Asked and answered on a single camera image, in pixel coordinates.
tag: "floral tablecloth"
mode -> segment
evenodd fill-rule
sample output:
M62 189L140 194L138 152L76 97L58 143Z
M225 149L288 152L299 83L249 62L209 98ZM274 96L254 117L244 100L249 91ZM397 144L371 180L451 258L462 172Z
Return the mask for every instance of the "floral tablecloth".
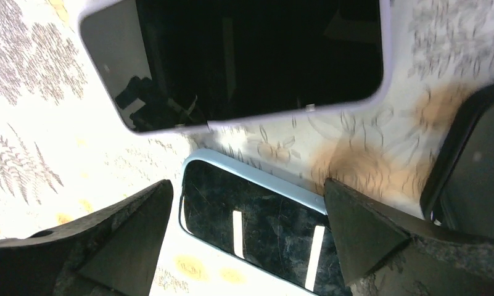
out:
M334 177L421 216L420 192L456 109L494 82L494 0L397 0L393 81L377 107L147 139L123 132L107 108L68 23L79 2L0 0L0 239L74 220L159 179L179 191L179 168L198 147L319 193ZM197 294L200 279L169 262L189 256L204 269L201 254L166 249L153 292Z

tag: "patterned fabric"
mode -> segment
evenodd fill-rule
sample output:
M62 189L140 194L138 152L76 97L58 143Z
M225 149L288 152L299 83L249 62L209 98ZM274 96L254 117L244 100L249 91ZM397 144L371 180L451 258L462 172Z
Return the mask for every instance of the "patterned fabric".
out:
M176 185L198 147L319 193L334 177L420 216L457 108L494 82L494 0L391 3L395 66L381 105L144 139L114 128L121 122L67 23L76 1L0 0L0 239L66 223L158 179ZM162 255L153 293L198 293L194 274L205 267L197 252L178 255L172 268Z

